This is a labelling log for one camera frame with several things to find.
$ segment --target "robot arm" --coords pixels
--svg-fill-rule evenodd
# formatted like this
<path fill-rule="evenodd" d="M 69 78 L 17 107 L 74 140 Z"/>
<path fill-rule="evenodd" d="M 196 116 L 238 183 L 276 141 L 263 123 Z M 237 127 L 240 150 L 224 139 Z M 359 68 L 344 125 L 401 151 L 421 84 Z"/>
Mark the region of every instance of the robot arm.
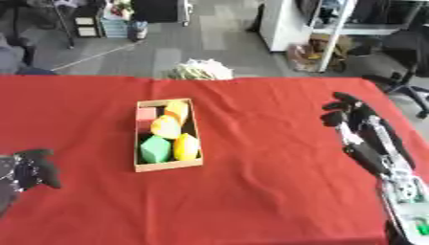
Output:
<path fill-rule="evenodd" d="M 414 174 L 415 162 L 392 127 L 366 103 L 348 94 L 324 106 L 324 125 L 334 127 L 344 151 L 378 180 L 388 214 L 390 244 L 429 244 L 429 191 Z"/>
<path fill-rule="evenodd" d="M 0 216 L 20 192 L 39 184 L 59 189 L 56 167 L 46 160 L 52 151 L 33 149 L 0 156 Z"/>

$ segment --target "red block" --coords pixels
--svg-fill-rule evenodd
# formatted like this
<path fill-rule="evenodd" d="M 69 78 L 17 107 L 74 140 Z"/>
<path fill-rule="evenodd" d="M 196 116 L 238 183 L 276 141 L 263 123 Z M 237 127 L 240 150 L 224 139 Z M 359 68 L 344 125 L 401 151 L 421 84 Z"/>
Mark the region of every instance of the red block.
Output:
<path fill-rule="evenodd" d="M 156 118 L 156 107 L 138 108 L 136 115 L 137 131 L 150 131 L 150 125 Z"/>

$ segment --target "white cabinet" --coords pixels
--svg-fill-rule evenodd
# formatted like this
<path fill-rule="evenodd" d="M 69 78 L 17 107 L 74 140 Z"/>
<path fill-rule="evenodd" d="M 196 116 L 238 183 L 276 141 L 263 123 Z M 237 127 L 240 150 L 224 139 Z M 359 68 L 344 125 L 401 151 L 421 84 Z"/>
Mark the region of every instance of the white cabinet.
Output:
<path fill-rule="evenodd" d="M 285 51 L 290 44 L 306 43 L 311 29 L 305 24 L 295 0 L 267 0 L 260 35 L 271 52 Z"/>

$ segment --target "foam block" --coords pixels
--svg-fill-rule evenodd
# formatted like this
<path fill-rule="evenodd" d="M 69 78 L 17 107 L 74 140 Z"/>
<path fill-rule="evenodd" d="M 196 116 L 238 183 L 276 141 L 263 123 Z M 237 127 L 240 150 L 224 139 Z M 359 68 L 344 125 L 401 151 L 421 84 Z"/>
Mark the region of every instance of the foam block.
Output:
<path fill-rule="evenodd" d="M 179 161 L 196 159 L 200 143 L 198 139 L 189 134 L 182 134 L 174 141 L 174 158 Z"/>
<path fill-rule="evenodd" d="M 190 114 L 190 106 L 181 100 L 173 100 L 167 104 L 164 114 L 174 117 L 183 125 Z"/>
<path fill-rule="evenodd" d="M 137 110 L 136 122 L 137 131 L 148 132 L 150 126 L 156 119 L 156 107 L 143 107 Z"/>
<path fill-rule="evenodd" d="M 171 143 L 159 136 L 152 136 L 140 145 L 142 157 L 150 164 L 164 163 L 171 155 Z"/>
<path fill-rule="evenodd" d="M 153 121 L 150 131 L 154 135 L 174 140 L 179 138 L 182 128 L 174 117 L 164 115 Z"/>

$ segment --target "desk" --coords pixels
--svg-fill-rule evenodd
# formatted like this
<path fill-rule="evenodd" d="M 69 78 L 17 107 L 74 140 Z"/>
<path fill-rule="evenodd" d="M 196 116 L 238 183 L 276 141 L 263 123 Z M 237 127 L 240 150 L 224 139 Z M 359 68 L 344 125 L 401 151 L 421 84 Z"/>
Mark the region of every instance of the desk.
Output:
<path fill-rule="evenodd" d="M 63 189 L 37 187 L 0 220 L 0 244 L 382 244 L 375 180 L 319 121 L 333 91 L 388 119 L 429 177 L 429 151 L 359 78 L 1 78 L 0 149 L 56 151 Z M 134 173 L 137 100 L 192 98 L 203 167 Z"/>

